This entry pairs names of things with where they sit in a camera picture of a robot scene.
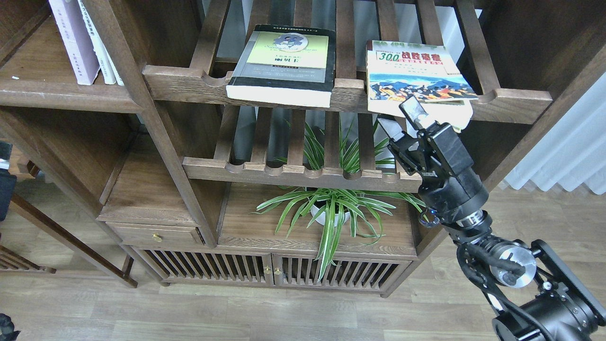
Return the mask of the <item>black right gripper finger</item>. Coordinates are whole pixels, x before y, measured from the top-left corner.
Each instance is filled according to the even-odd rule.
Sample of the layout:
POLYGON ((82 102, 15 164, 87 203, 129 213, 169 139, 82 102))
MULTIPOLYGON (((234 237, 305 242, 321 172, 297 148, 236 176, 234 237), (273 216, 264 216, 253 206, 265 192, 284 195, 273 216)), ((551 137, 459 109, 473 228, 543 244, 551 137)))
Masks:
POLYGON ((385 131, 390 140, 397 142, 401 138, 405 137, 405 132, 403 131, 401 125, 396 121, 396 117, 391 115, 378 115, 377 122, 385 131))
POLYGON ((427 114, 416 97, 409 97, 400 104, 399 108, 407 120, 403 127, 405 136, 416 138, 419 130, 434 132, 437 129, 437 122, 427 114))

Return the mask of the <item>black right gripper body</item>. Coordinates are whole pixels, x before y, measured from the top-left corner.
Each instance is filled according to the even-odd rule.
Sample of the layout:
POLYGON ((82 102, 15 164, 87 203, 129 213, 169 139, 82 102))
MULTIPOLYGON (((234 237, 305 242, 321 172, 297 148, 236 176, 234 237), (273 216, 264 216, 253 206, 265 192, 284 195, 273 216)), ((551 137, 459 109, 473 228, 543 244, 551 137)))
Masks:
POLYGON ((416 138, 389 139, 388 149, 405 172, 422 177, 419 196, 446 226, 471 227, 485 219, 487 189, 451 125, 437 123, 434 132, 419 130, 416 138))

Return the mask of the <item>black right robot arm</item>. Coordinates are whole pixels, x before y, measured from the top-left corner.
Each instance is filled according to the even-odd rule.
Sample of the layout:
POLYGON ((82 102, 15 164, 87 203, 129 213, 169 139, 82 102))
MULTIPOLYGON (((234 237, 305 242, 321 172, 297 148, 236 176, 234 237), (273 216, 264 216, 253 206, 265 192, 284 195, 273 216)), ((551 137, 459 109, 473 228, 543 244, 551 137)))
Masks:
POLYGON ((474 172, 471 155, 450 123, 440 123, 415 97, 400 104, 401 115, 380 114, 388 149, 409 173, 418 173, 426 204, 424 226, 441 224, 457 246, 457 262, 480 289, 496 317, 501 341, 589 341, 605 325, 605 308, 543 240, 530 245, 493 234, 482 209, 489 192, 474 172))

